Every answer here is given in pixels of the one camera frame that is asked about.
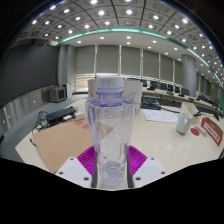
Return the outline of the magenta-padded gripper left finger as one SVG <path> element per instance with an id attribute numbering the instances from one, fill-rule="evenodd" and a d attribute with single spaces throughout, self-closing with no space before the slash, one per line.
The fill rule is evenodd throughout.
<path id="1" fill-rule="evenodd" d="M 97 186 L 97 165 L 94 147 L 86 149 L 78 157 L 69 157 L 56 175 L 84 188 Z"/>

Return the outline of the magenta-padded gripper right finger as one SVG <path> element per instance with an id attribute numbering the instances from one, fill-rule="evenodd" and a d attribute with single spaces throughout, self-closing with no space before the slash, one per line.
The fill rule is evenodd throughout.
<path id="1" fill-rule="evenodd" d="M 129 188 L 140 188 L 166 176 L 166 171 L 154 157 L 147 157 L 130 146 L 127 153 L 127 184 Z"/>

